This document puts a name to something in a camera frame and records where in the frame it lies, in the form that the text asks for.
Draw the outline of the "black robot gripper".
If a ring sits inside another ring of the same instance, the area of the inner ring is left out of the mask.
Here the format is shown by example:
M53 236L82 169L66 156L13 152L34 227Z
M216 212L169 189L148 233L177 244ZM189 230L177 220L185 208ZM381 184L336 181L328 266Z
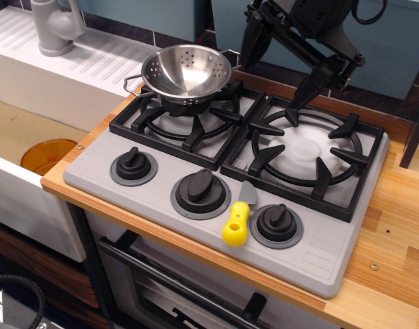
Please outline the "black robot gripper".
M357 1L252 1L245 11L246 29L240 64L249 69L273 39L312 68L295 92L288 110L300 110L324 89L342 90L366 61L343 28Z

